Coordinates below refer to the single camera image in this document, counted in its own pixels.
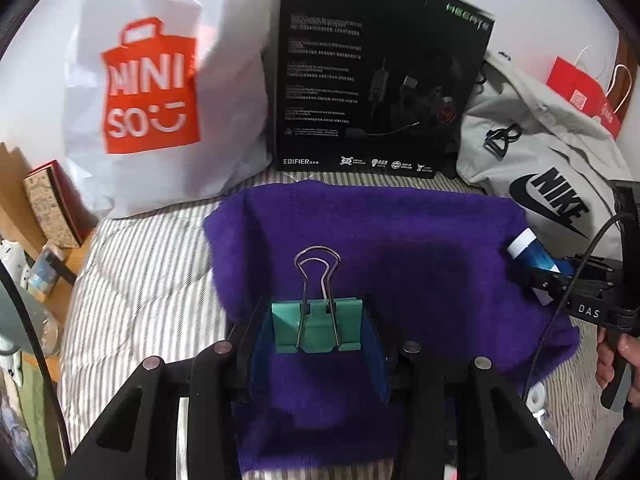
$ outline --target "bottle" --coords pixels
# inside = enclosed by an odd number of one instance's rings
[[[524,229],[516,239],[507,247],[509,255],[518,263],[527,267],[537,267],[539,269],[552,270],[560,274],[560,269],[553,258],[546,252],[544,246],[533,234],[530,228]],[[553,301],[551,296],[539,288],[532,288],[538,301],[543,305],[548,305]]]
[[[60,326],[47,308],[36,300],[31,294],[24,291],[20,286],[13,284],[35,329],[36,336],[40,341],[42,352],[46,356],[53,355],[58,350],[60,341]],[[33,353],[27,334],[24,331],[22,321],[14,305],[9,292],[0,283],[0,333],[14,343],[17,347],[28,353]]]

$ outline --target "purple towel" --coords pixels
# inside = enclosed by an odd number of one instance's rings
[[[301,299],[293,257],[311,245],[342,256],[335,297],[369,294],[405,339],[460,362],[487,356],[520,386],[551,316],[530,290],[507,279],[514,263],[506,247],[527,227],[511,200],[320,182],[272,184],[229,197],[204,227],[216,288],[232,322],[261,296]],[[323,268],[309,269],[309,298],[321,297]],[[571,357],[577,345],[577,329],[559,317],[536,380]],[[268,363],[267,387],[253,404],[235,410],[243,471],[395,455],[401,413],[374,393],[361,352],[272,349]]]

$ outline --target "bed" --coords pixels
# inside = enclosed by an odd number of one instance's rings
[[[266,170],[230,190],[315,179],[338,186],[405,186],[482,193],[460,179]],[[149,355],[166,362],[196,355],[225,335],[225,313],[209,266],[202,221],[224,200],[172,205],[127,219],[102,220],[74,288],[60,355],[58,395],[74,449],[130,373]],[[594,478],[622,420],[600,406],[594,380],[595,328],[579,324],[572,359],[546,379],[556,446],[576,480]],[[186,479],[187,402],[180,406],[177,478]],[[392,461],[313,470],[249,471],[247,478],[387,480]]]

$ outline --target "finger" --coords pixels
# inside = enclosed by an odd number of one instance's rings
[[[600,376],[600,374],[599,374],[599,373],[597,373],[597,372],[596,372],[596,382],[598,383],[598,386],[599,386],[602,390],[604,390],[604,388],[606,388],[606,387],[607,387],[607,384],[609,384],[609,383],[607,383],[607,381],[605,381],[605,380]]]
[[[636,372],[634,373],[634,382],[631,384],[632,388],[635,388],[640,392],[640,370],[636,368]]]
[[[609,345],[607,345],[606,343],[600,343],[598,346],[596,346],[596,352],[598,353],[598,357],[604,364],[613,364],[613,356],[615,355],[615,353],[611,348],[609,348]]]
[[[610,383],[616,375],[615,371],[613,371],[613,366],[606,365],[600,360],[596,364],[596,371],[607,383]]]
[[[626,400],[628,400],[634,408],[640,408],[640,392],[635,388],[629,390]]]
[[[623,334],[618,340],[618,351],[631,365],[640,367],[640,341],[628,334]]]

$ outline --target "hand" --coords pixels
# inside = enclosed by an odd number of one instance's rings
[[[596,381],[602,389],[609,384],[615,375],[613,371],[614,351],[606,343],[606,330],[598,329],[598,363],[596,364]],[[640,341],[623,334],[618,341],[618,352],[629,364],[636,368],[634,382],[631,385],[628,400],[634,408],[640,408]]]

